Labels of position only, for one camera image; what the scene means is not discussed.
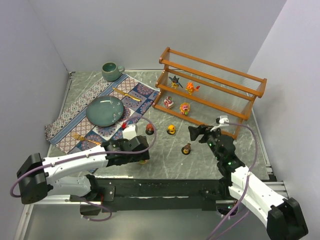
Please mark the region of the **pink sunflower pig toy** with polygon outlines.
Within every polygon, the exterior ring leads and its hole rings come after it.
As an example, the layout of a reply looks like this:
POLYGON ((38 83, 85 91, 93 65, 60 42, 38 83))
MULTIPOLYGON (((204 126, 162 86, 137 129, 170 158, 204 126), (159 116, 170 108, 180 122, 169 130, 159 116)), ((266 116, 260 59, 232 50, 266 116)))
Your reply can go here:
POLYGON ((182 103, 179 110, 182 115, 187 116, 190 112, 190 104, 187 102, 182 103))

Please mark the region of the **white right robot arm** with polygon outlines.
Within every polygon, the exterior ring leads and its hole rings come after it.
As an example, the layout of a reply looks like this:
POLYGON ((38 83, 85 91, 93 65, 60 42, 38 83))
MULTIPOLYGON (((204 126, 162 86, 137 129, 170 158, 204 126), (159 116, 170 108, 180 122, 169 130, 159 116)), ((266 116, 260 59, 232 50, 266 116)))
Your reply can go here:
POLYGON ((222 178, 218 193, 232 197, 250 210, 266 227, 271 240, 300 240, 309 233, 300 204, 286 198, 257 178, 235 154, 234 139, 219 126, 188 127, 190 140, 207 144, 217 159, 222 178))

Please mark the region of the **pink bear clover toy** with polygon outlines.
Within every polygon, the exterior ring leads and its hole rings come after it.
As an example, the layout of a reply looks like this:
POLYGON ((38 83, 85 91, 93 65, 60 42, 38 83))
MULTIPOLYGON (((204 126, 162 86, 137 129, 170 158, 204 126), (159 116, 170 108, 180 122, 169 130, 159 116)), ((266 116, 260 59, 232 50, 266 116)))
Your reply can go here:
POLYGON ((146 164, 147 162, 148 162, 147 160, 140 160, 139 161, 139 163, 142 164, 142 165, 146 164))

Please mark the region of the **orange fox figurine toy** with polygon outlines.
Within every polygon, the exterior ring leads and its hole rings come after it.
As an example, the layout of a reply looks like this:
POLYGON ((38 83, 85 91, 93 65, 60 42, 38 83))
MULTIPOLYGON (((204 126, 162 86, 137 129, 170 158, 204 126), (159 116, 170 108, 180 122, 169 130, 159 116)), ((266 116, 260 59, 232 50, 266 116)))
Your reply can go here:
POLYGON ((185 90, 192 95, 194 92, 198 92, 199 91, 200 86, 194 86, 193 82, 189 81, 186 84, 185 90))

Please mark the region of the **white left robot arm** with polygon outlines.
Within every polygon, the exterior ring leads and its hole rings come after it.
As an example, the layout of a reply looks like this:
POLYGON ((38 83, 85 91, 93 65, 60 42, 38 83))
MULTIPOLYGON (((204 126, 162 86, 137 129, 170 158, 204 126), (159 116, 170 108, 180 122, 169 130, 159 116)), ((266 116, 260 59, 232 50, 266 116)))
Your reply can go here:
POLYGON ((16 174, 18 197, 24 205, 59 194, 93 199, 98 192, 97 181, 88 176, 77 179, 72 174, 149 160, 149 148, 147 138, 138 135, 132 139, 108 140, 88 150, 59 157, 31 154, 16 174))

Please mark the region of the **strawberry cake toy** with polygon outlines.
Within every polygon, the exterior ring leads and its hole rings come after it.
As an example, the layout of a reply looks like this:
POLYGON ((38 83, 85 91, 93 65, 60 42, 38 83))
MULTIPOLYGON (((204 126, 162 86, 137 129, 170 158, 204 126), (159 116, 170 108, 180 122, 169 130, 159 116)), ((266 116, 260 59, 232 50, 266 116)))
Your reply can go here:
POLYGON ((163 103, 167 109, 171 109, 174 106, 173 98, 171 96, 165 98, 163 103))

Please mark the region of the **yellow duck figurine toy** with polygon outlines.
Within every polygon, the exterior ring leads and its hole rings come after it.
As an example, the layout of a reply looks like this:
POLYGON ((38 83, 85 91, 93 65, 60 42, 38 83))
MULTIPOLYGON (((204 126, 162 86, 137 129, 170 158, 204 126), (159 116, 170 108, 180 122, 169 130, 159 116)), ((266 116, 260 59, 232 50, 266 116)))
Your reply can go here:
POLYGON ((169 134, 169 135, 174 135, 176 133, 176 128, 173 124, 169 125, 167 127, 167 130, 166 132, 169 134))

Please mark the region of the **brown-haired bun figurine toy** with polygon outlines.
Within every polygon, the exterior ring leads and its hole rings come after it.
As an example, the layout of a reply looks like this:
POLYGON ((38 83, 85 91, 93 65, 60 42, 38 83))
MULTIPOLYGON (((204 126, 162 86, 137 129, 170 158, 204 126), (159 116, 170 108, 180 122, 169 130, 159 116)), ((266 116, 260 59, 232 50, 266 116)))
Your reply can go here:
POLYGON ((185 146, 181 148, 181 153, 183 155, 189 155, 191 153, 191 144, 187 143, 185 146))

